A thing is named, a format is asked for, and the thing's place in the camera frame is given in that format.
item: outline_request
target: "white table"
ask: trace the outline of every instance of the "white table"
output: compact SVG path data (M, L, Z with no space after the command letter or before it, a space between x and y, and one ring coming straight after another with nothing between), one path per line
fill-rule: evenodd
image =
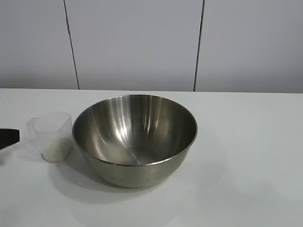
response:
M0 152L1 227L302 227L303 95L0 89L0 128L123 94L179 102L198 122L181 167L148 189L98 178L75 150L49 164L26 143Z

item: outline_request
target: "measuring cup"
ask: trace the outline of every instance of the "measuring cup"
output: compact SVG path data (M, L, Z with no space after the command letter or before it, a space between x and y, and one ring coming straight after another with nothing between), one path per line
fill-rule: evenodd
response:
M41 153L45 161L63 162L72 148L71 115L54 112L27 123L31 144Z

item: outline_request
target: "mixing bowl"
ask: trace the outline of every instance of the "mixing bowl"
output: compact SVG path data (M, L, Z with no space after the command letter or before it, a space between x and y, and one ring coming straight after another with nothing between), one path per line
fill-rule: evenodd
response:
M182 105L151 95L126 95L83 111L72 134L88 164L106 181L146 187L169 177L197 135L193 115Z

